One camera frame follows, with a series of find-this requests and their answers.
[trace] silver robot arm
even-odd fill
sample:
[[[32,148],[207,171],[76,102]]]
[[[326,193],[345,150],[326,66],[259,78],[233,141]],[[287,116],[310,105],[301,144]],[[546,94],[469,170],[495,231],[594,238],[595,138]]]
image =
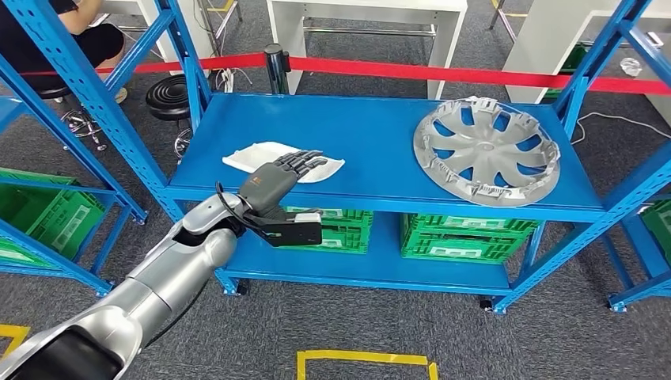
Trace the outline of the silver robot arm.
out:
[[[300,151],[261,166],[238,195],[218,184],[218,193],[177,222],[107,296],[1,361],[0,379],[120,379],[161,326],[226,264],[245,229],[274,246],[320,244],[319,214],[279,208],[298,179],[324,163],[319,153]]]

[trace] black cable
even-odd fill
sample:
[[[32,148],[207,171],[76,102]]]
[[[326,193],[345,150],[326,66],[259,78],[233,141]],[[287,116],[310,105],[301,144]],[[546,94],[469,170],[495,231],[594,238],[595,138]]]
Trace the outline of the black cable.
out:
[[[201,294],[203,293],[203,291],[205,290],[205,286],[206,286],[207,283],[209,283],[209,282],[210,282],[210,279],[209,279],[209,278],[208,278],[207,280],[205,280],[205,283],[203,284],[203,287],[201,287],[200,290],[198,291],[198,293],[195,294],[195,297],[191,300],[191,302],[189,302],[188,306],[185,307],[184,310],[182,310],[182,312],[180,313],[180,315],[178,315],[175,319],[173,319],[172,322],[170,322],[169,325],[165,326],[165,329],[162,329],[158,334],[156,334],[153,338],[151,338],[150,341],[147,342],[145,348],[148,348],[150,345],[154,344],[154,342],[156,342],[157,340],[161,339],[161,337],[162,337],[165,333],[167,333],[168,331],[170,331],[170,329],[172,329],[172,327],[173,327],[177,322],[179,322],[180,319],[182,319],[182,317],[183,317],[183,316],[184,316],[184,315],[191,309],[191,307],[195,304],[195,302],[198,301],[198,298],[200,298],[200,295],[201,295]]]
[[[249,228],[252,231],[257,232],[258,234],[263,234],[263,231],[257,226],[252,225],[250,222],[247,222],[244,220],[240,215],[238,215],[233,208],[226,202],[226,199],[224,199],[224,187],[219,181],[214,182],[214,189],[217,191],[217,196],[219,196],[219,200],[222,201],[222,204],[224,205],[224,208],[233,215],[233,217],[240,222],[243,226]]]

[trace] yellow tape marking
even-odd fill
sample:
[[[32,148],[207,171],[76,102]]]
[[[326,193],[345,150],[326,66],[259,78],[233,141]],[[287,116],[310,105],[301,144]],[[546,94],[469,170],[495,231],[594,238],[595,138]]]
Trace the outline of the yellow tape marking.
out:
[[[208,12],[228,12],[235,0],[226,0],[223,8],[207,8]]]
[[[9,342],[9,347],[2,354],[2,358],[9,355],[10,352],[16,350],[23,343],[23,339],[28,335],[28,331],[30,331],[28,326],[0,325],[0,336],[12,338],[12,341]]]
[[[438,380],[438,366],[436,363],[429,364],[429,380]]]
[[[362,362],[409,364],[428,366],[429,379],[438,380],[436,363],[429,364],[426,356],[385,354],[381,352],[344,351],[344,350],[308,350],[297,352],[297,380],[305,380],[305,361],[308,359],[356,360]]]
[[[296,355],[297,363],[296,363],[296,372],[298,373],[298,380],[305,380],[305,353],[303,351],[299,351],[298,355]]]
[[[499,8],[499,0],[491,0],[491,4],[494,6],[494,9]],[[528,13],[504,13],[508,17],[527,17]]]

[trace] green crate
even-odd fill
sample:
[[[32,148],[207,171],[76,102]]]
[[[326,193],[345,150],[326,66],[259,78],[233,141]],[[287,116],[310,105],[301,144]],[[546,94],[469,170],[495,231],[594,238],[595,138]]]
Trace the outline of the green crate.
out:
[[[538,221],[504,218],[466,218],[447,215],[407,214],[407,228],[430,234],[464,234],[499,238],[526,238]]]
[[[562,68],[559,69],[559,73],[566,75],[573,74],[578,69],[578,66],[580,66],[580,62],[585,58],[585,55],[587,55],[587,46],[582,43],[576,44],[568,55],[567,60],[564,61]],[[548,89],[543,99],[556,99],[561,92],[562,89]]]
[[[472,236],[422,232],[401,218],[401,256],[406,258],[501,264],[524,242],[524,237]]]
[[[348,210],[342,208],[310,208],[284,207],[287,212],[303,212],[306,210],[321,211],[321,222],[325,226],[351,226],[366,228],[373,224],[373,212],[364,210]]]
[[[671,199],[655,202],[641,213],[641,219],[671,263]]]
[[[0,238],[0,264],[20,265],[38,268],[52,268],[39,256],[21,247],[17,247],[11,241]]]
[[[59,184],[76,184],[72,177],[48,176],[18,170],[0,169],[0,177],[13,177]],[[104,206],[94,196],[71,190],[29,188],[0,184],[0,218],[37,241],[72,259],[86,235],[98,223]],[[7,262],[48,266],[33,253],[0,238],[0,264]]]
[[[321,239],[322,243],[320,245],[298,245],[279,248],[366,253],[368,251],[368,240],[370,239],[370,228],[323,225],[321,227]]]

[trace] white desk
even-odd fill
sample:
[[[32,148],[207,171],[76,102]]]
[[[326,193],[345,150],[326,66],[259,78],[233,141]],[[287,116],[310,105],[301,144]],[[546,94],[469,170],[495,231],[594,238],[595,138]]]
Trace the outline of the white desk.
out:
[[[503,70],[559,73],[587,25],[603,25],[618,4],[620,0],[536,0]],[[671,1],[653,0],[638,26],[645,32],[668,32]],[[538,103],[548,90],[515,85],[507,85],[506,89],[514,103]]]
[[[290,55],[305,57],[304,17],[435,25],[429,66],[449,67],[468,5],[466,0],[266,0],[273,40]],[[303,72],[287,75],[296,93]],[[444,81],[428,81],[430,99],[440,99]]]
[[[187,23],[189,34],[193,40],[198,57],[201,59],[211,57],[214,53],[214,47],[207,31],[200,26],[205,26],[206,22],[203,20],[200,8],[198,8],[199,2],[196,0],[178,0],[177,2],[184,15],[184,20]],[[100,12],[142,15],[147,25],[151,25],[156,20],[156,17],[158,17],[158,9],[154,0],[104,0]],[[172,43],[167,33],[161,35],[157,46],[164,61],[177,61],[177,53],[172,48]]]

